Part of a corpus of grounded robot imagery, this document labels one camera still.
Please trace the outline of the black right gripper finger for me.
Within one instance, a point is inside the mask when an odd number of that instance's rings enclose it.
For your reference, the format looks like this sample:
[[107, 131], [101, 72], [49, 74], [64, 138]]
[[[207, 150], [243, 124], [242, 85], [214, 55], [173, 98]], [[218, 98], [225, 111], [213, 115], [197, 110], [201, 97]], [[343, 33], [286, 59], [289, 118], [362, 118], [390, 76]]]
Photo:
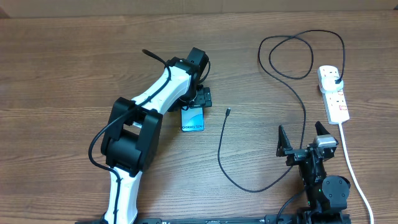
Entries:
[[294, 149], [290, 145], [290, 141], [286, 135], [286, 132], [284, 131], [283, 126], [280, 125], [278, 128], [278, 143], [276, 149], [276, 156], [277, 157], [288, 156], [292, 153], [293, 150]]
[[315, 129], [318, 136], [330, 134], [319, 121], [315, 123]]

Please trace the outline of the blue Galaxy smartphone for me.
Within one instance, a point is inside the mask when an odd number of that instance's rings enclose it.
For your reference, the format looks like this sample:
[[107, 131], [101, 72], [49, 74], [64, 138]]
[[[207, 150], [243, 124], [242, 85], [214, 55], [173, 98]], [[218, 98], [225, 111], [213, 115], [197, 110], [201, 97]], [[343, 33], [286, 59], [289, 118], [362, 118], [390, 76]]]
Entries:
[[205, 129], [203, 108], [181, 110], [181, 124], [183, 132], [203, 131]]

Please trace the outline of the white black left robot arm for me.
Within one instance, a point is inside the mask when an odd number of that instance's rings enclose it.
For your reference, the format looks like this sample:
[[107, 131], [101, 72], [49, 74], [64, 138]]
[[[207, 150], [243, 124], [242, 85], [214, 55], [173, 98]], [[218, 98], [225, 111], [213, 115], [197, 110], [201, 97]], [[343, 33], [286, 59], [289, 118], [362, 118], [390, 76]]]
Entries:
[[211, 62], [205, 51], [192, 48], [187, 58], [163, 60], [163, 74], [145, 92], [132, 99], [120, 97], [112, 107], [107, 125], [88, 148], [90, 162], [110, 173], [107, 211], [97, 223], [134, 223], [142, 174], [156, 154], [164, 114], [181, 110], [202, 113], [212, 106], [211, 93], [202, 85]]

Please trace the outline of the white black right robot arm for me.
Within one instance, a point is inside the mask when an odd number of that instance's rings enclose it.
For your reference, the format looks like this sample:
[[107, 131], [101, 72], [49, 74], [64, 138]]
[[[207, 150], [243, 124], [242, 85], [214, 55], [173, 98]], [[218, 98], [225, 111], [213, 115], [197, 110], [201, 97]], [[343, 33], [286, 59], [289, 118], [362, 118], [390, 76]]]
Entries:
[[[303, 181], [303, 190], [282, 206], [275, 218], [276, 223], [350, 223], [347, 209], [351, 184], [345, 177], [328, 175], [324, 162], [335, 156], [339, 142], [324, 128], [321, 122], [315, 123], [317, 135], [305, 149], [294, 149], [283, 129], [279, 126], [279, 139], [276, 156], [285, 157], [287, 166], [298, 166]], [[306, 194], [308, 206], [297, 213], [282, 217], [284, 208]]]

